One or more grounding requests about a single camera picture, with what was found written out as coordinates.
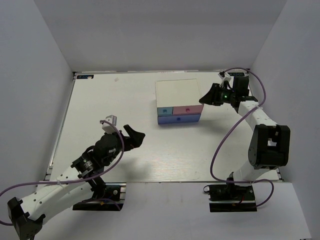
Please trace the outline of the white pastel drawer box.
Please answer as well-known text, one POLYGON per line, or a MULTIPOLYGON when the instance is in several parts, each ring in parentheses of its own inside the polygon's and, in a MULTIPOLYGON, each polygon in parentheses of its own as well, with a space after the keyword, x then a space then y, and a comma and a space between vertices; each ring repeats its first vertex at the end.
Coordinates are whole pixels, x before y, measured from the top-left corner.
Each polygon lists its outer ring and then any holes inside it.
POLYGON ((197 79, 160 80, 155 82, 157 123, 196 123, 204 105, 197 79))

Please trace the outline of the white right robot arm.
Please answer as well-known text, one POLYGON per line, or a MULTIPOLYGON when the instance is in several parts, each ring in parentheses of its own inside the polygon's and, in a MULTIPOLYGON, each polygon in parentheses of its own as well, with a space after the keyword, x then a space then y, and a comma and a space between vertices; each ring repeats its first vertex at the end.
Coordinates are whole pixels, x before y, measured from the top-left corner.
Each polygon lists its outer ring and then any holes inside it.
POLYGON ((291 130, 279 125, 262 109, 261 103, 249 92, 249 77, 225 75, 221 83, 213 83, 210 90, 199 99, 203 105, 230 104, 246 121, 253 134, 248 147, 248 160, 232 172, 226 182, 226 195, 236 200, 244 193, 244 187, 257 182, 263 174, 286 166, 289 161, 291 130))

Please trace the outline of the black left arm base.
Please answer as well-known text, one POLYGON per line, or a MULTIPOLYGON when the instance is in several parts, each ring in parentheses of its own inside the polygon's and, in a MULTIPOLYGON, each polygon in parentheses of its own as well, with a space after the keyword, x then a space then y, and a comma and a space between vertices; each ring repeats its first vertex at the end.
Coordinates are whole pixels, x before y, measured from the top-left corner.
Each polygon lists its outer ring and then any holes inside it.
POLYGON ((73 211, 119 212, 126 198, 126 183, 110 183, 105 186, 104 195, 83 200, 72 207, 73 211))

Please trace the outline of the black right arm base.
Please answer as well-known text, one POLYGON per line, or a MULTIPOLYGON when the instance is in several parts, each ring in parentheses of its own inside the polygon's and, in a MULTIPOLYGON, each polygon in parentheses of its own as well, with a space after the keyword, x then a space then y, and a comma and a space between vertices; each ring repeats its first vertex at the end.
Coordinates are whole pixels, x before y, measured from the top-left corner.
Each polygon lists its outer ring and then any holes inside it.
POLYGON ((238 186, 233 183, 211 184, 203 188, 209 195, 211 213, 256 212, 256 198, 252 186, 238 186))

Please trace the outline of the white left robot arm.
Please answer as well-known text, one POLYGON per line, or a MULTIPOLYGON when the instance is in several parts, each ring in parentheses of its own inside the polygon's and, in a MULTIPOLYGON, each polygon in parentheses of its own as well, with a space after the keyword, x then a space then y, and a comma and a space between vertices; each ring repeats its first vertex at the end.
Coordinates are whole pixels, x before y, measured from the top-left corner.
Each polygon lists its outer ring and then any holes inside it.
POLYGON ((55 181, 40 182, 41 189, 23 198, 13 197, 7 203, 10 225, 18 238, 32 240, 51 218, 82 201, 102 200, 107 185, 102 179, 115 167, 124 152, 139 148, 145 134, 124 125, 124 136, 109 123, 104 135, 89 146, 55 181))

